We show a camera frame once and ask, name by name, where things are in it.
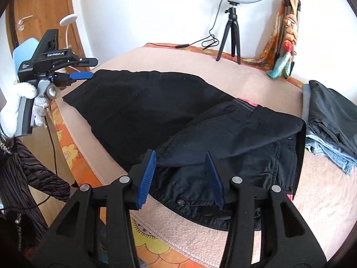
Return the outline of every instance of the door handle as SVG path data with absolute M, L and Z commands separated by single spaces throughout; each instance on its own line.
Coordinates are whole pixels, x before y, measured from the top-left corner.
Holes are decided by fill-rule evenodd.
M 22 25 L 22 24 L 24 23 L 24 20 L 25 20 L 25 19 L 31 18 L 31 17 L 33 17 L 33 15 L 29 15 L 29 16 L 26 16 L 26 17 L 24 17 L 24 18 L 21 18 L 17 24 Z
M 23 25 L 24 20 L 27 19 L 27 18 L 31 18 L 31 17 L 33 17 L 33 15 L 26 16 L 26 17 L 21 18 L 21 19 L 19 20 L 19 22 L 18 22 L 17 24 L 20 25 L 20 27 L 19 27 L 19 30 L 20 30 L 20 31 L 22 31 L 22 30 L 25 29 L 25 26 Z

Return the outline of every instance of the silver screw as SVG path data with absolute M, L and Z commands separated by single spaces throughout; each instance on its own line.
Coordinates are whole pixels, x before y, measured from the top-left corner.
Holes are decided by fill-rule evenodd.
M 243 182 L 243 179 L 241 177 L 239 177 L 239 176 L 235 176 L 235 177 L 232 177 L 232 181 L 234 183 L 240 184 L 240 183 Z
M 120 181 L 121 183 L 128 183 L 128 182 L 130 181 L 130 177 L 124 175 L 124 176 L 122 176 L 121 178 L 119 178 L 119 181 Z
M 271 187 L 271 190 L 274 191 L 275 193 L 279 193 L 281 191 L 281 187 L 279 185 L 273 185 Z
M 79 189 L 81 191 L 87 191 L 89 189 L 89 184 L 82 184 Z

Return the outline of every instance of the white wall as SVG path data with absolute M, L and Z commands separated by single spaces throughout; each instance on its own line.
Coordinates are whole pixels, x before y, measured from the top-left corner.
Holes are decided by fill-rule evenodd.
M 0 108 L 9 98 L 10 86 L 17 78 L 6 34 L 5 12 L 0 18 Z
M 86 30 L 86 27 L 85 27 L 84 21 L 83 21 L 81 1 L 80 0 L 72 0 L 72 6 L 73 6 L 74 13 L 76 13 L 78 15 L 78 18 L 75 23 L 77 24 L 77 29 L 78 29 L 79 37 L 81 39 L 82 46 L 83 46 L 84 54 L 86 57 L 93 57 L 92 49 L 90 47 L 90 43 L 89 43 L 88 36 L 87 36 L 87 30 Z
M 147 42 L 186 44 L 205 37 L 220 0 L 77 1 L 92 54 L 102 63 Z M 255 57 L 262 52 L 280 1 L 238 6 L 243 57 Z M 357 45 L 354 13 L 346 0 L 301 3 L 298 55 L 292 75 L 303 82 L 316 79 L 357 102 L 356 70 L 347 63 L 354 61 Z M 227 2 L 222 5 L 213 30 L 218 39 L 227 21 L 225 9 Z M 230 39 L 224 50 L 230 52 Z

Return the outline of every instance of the black pants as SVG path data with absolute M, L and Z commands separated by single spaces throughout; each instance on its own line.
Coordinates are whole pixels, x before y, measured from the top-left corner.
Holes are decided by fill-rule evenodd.
M 150 194 L 172 211 L 227 230 L 203 170 L 207 151 L 256 186 L 294 194 L 305 146 L 300 118 L 254 107 L 197 76 L 99 70 L 64 97 L 125 170 L 157 151 Z M 256 228 L 259 228 L 257 211 Z
M 357 160 L 357 106 L 318 81 L 309 81 L 309 84 L 311 131 Z

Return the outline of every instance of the snap button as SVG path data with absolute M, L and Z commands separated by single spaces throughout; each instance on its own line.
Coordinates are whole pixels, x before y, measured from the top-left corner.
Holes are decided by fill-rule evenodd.
M 183 207 L 186 203 L 183 199 L 178 199 L 176 201 L 176 204 L 179 206 L 179 207 Z

